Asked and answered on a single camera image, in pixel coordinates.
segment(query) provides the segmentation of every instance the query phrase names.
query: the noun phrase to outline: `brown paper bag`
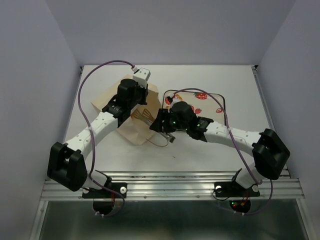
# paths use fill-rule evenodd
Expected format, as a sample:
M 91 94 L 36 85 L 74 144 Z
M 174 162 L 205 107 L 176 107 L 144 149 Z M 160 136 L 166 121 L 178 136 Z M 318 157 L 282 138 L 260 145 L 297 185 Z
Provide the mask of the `brown paper bag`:
M 126 75 L 122 79 L 132 79 L 132 75 Z M 94 109 L 99 113 L 101 112 L 102 108 L 104 108 L 110 99 L 117 94 L 118 85 L 120 84 L 121 80 L 117 81 L 113 84 L 110 88 L 104 91 L 101 95 L 95 98 L 91 104 L 93 105 Z M 148 96 L 146 97 L 147 105 L 138 105 L 136 110 L 140 113 L 147 109 L 153 118 L 157 117 L 158 110 L 161 108 L 161 103 L 158 99 L 158 88 L 149 83 L 148 84 Z M 151 138 L 155 132 L 149 129 L 149 126 L 142 122 L 139 119 L 129 117 L 118 129 L 117 131 L 128 139 L 134 145 L 141 145 L 147 139 Z

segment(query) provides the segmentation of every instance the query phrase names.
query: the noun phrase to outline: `glass panel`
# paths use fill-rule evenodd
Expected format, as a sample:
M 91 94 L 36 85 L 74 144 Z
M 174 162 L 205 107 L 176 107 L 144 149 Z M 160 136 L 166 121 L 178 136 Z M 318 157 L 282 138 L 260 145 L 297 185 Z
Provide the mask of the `glass panel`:
M 228 207 L 228 202 L 219 202 Z M 252 201 L 251 210 L 266 201 Z M 261 213 L 240 216 L 217 201 L 126 202 L 114 217 L 94 215 L 92 202 L 50 202 L 41 240 L 304 240 L 296 200 L 272 200 Z

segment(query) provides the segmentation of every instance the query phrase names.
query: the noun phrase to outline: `red strawberry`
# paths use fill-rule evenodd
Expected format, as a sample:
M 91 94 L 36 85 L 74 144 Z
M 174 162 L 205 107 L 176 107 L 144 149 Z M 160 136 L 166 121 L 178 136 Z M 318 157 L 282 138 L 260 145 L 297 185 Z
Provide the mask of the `red strawberry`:
M 166 104 L 168 104 L 168 105 L 170 105 L 170 104 L 171 104 L 171 103 L 169 102 L 169 99 L 168 99 L 168 97 L 167 97 L 167 96 L 164 98 L 164 101 L 165 101 L 165 103 L 166 103 Z
M 195 113 L 195 114 L 199 114 L 199 113 L 201 113 L 201 111 L 202 111 L 202 110 L 201 110 L 200 108 L 197 108 L 197 109 L 194 111 L 194 113 Z
M 208 96 L 207 94 L 205 93 L 202 93 L 202 92 L 196 92 L 195 94 L 193 94 L 197 99 L 201 99 L 201 100 L 204 100 L 204 99 L 207 99 Z

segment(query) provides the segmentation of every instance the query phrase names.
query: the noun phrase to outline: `white wall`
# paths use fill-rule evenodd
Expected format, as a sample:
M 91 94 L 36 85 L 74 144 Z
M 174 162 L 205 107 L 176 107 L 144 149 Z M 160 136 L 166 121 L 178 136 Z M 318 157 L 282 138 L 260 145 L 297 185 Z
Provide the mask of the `white wall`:
M 320 1 L 297 0 L 258 67 L 279 135 L 291 150 L 290 172 L 320 236 Z
M 46 0 L 81 65 L 257 64 L 294 0 Z
M 44 0 L 0 4 L 0 238 L 29 239 L 79 66 Z

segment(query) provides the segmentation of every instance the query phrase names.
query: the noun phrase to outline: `white table surface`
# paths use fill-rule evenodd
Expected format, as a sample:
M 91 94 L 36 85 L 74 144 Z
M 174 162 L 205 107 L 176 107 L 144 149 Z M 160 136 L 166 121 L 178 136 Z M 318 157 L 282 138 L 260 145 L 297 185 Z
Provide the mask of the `white table surface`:
M 95 65 L 84 67 L 81 81 Z M 233 128 L 262 132 L 268 128 L 267 117 L 250 66 L 236 65 L 139 65 L 151 71 L 150 83 L 159 90 L 160 102 L 166 90 L 200 88 L 225 98 L 229 124 Z M 91 101 L 126 74 L 129 66 L 110 65 L 97 70 L 81 92 L 81 103 L 90 121 L 97 112 Z M 86 127 L 77 101 L 68 125 L 66 140 Z M 234 148 L 194 140 L 185 133 L 173 133 L 176 140 L 167 147 L 149 142 L 132 145 L 117 132 L 109 134 L 96 147 L 95 169 L 100 171 L 236 171 L 243 164 Z M 243 154 L 248 163 L 253 158 Z M 86 159 L 91 166 L 90 154 Z

